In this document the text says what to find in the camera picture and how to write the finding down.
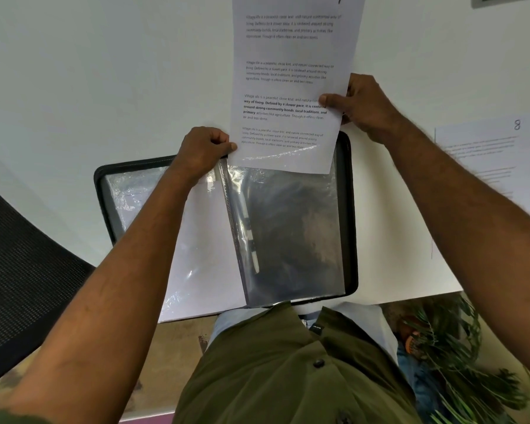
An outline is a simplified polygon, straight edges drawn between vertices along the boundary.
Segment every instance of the shirt button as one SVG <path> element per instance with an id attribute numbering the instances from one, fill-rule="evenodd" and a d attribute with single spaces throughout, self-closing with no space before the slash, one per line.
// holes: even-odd
<path id="1" fill-rule="evenodd" d="M 353 421 L 348 414 L 340 412 L 337 415 L 336 424 L 353 424 Z"/>

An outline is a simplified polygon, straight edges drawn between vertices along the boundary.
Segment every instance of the white desk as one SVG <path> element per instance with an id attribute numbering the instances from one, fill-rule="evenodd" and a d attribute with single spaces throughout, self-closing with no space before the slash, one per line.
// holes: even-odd
<path id="1" fill-rule="evenodd" d="M 92 174 L 228 130 L 231 0 L 0 0 L 0 194 L 98 264 Z M 367 0 L 354 71 L 427 131 L 530 112 L 530 0 Z M 352 128 L 363 303 L 459 289 L 384 149 Z"/>

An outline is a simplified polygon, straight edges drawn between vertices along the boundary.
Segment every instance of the person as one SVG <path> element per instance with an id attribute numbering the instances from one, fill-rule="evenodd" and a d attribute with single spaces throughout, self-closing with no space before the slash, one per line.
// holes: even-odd
<path id="1" fill-rule="evenodd" d="M 353 74 L 347 95 L 319 103 L 386 147 L 474 306 L 530 369 L 530 216 L 437 147 L 373 77 Z M 0 423 L 120 418 L 157 324 L 187 195 L 235 149 L 219 129 L 186 135 L 136 220 L 49 333 Z M 173 422 L 419 422 L 385 336 L 368 335 L 372 328 L 350 310 L 323 309 L 310 329 L 289 304 L 241 312 L 218 319 Z"/>

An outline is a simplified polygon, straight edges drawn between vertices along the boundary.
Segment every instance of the forearm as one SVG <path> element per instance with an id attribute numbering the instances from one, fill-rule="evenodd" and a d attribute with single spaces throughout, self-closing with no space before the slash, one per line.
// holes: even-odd
<path id="1" fill-rule="evenodd" d="M 72 422 L 119 419 L 153 337 L 190 189 L 165 173 L 47 337 L 9 400 L 14 412 L 60 422 L 77 404 Z"/>
<path id="2" fill-rule="evenodd" d="M 405 123 L 385 142 L 438 249 L 507 347 L 530 368 L 530 216 Z"/>

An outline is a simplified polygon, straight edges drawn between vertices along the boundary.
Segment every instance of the white paper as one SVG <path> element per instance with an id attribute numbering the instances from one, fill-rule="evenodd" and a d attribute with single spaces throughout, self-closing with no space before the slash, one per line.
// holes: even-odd
<path id="1" fill-rule="evenodd" d="M 435 138 L 459 163 L 530 214 L 530 114 L 439 127 Z"/>
<path id="2" fill-rule="evenodd" d="M 365 0 L 232 0 L 233 166 L 330 171 Z"/>
<path id="3" fill-rule="evenodd" d="M 164 169 L 107 176 L 124 228 L 139 213 Z M 245 292 L 226 200 L 212 171 L 186 200 L 159 322 L 242 306 L 246 306 Z"/>

